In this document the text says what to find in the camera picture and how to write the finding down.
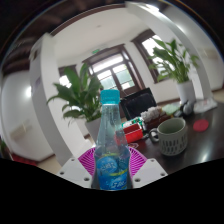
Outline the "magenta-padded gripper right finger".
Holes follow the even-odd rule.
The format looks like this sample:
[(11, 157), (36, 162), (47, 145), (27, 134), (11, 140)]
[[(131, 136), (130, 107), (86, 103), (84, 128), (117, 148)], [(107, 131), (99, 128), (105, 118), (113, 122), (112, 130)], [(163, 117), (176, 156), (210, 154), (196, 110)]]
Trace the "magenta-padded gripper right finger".
[(132, 186), (140, 188), (157, 181), (165, 176), (167, 172), (157, 162), (155, 158), (147, 159), (138, 150), (130, 147), (130, 176)]

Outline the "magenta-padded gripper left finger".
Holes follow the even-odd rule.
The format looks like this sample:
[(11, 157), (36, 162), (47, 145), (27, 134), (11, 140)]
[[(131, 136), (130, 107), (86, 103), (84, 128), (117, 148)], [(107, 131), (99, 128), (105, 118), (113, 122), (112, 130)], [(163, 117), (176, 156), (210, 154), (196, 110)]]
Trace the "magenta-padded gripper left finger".
[(95, 148), (91, 148), (78, 158), (70, 158), (58, 171), (57, 176), (84, 188), (90, 188), (94, 175)]

